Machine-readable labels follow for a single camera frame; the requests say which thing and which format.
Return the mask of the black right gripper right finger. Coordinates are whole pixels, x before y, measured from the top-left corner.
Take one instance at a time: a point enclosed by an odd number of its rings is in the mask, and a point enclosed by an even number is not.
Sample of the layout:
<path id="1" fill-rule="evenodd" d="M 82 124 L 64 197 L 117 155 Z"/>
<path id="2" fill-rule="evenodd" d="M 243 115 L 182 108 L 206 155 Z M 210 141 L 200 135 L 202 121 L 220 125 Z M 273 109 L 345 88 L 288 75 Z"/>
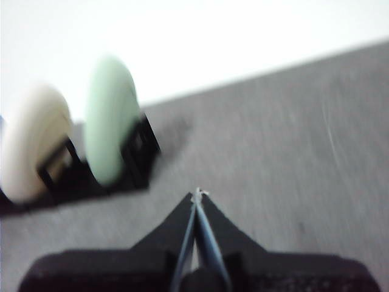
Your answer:
<path id="1" fill-rule="evenodd" d="M 275 252 L 230 221 L 210 197 L 196 201 L 211 242 L 221 256 L 233 291 L 379 291 L 361 262 L 335 254 Z"/>

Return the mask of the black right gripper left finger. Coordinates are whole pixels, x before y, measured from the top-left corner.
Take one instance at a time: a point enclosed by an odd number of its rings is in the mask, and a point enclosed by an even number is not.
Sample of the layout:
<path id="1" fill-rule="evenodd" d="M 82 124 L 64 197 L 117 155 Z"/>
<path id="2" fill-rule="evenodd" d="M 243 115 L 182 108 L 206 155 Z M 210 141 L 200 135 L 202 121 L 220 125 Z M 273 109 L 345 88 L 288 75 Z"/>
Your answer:
<path id="1" fill-rule="evenodd" d="M 37 258 L 18 291 L 168 291 L 191 214 L 186 194 L 130 248 L 68 249 Z"/>

